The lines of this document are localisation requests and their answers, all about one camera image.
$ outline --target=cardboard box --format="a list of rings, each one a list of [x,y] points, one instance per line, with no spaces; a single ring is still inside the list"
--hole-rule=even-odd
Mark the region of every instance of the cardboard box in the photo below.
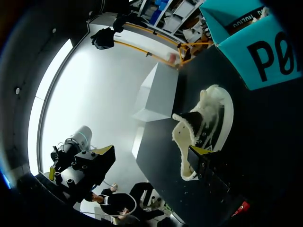
[[[200,6],[214,43],[250,90],[301,76],[293,48],[275,17],[251,23],[262,9],[258,0],[207,0]]]

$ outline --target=shoe sole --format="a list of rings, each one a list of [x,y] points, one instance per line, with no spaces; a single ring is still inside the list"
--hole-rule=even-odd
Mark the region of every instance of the shoe sole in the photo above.
[[[232,129],[233,123],[233,102],[230,94],[222,87],[214,88],[212,92],[212,97],[220,98],[221,104],[224,105],[224,118],[223,125],[221,128],[220,135],[216,142],[216,145],[213,148],[213,152],[219,151],[223,148],[224,143],[227,140],[227,137]]]

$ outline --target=white cylinder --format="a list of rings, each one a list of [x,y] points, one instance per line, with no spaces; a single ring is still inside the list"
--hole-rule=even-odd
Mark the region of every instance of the white cylinder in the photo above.
[[[92,135],[93,133],[91,132],[90,128],[83,125],[71,138],[68,138],[65,143],[68,140],[73,140],[79,145],[81,150],[89,151]]]

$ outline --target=white pedestal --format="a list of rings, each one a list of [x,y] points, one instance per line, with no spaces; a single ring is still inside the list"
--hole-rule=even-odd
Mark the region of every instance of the white pedestal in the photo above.
[[[176,69],[157,63],[141,85],[133,117],[144,122],[170,118],[177,81]]]

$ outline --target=black tabletop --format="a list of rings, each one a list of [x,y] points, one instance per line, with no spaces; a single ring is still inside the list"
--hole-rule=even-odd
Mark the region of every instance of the black tabletop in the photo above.
[[[174,113],[190,111],[199,93],[218,84],[231,95],[234,121],[223,147],[253,182],[256,201],[270,204],[285,191],[302,158],[302,79],[249,91],[214,46],[179,72]],[[172,141],[178,122],[147,122],[137,164],[160,196],[190,226],[213,227],[228,219],[239,201],[218,204],[199,181],[180,177],[180,151]]]

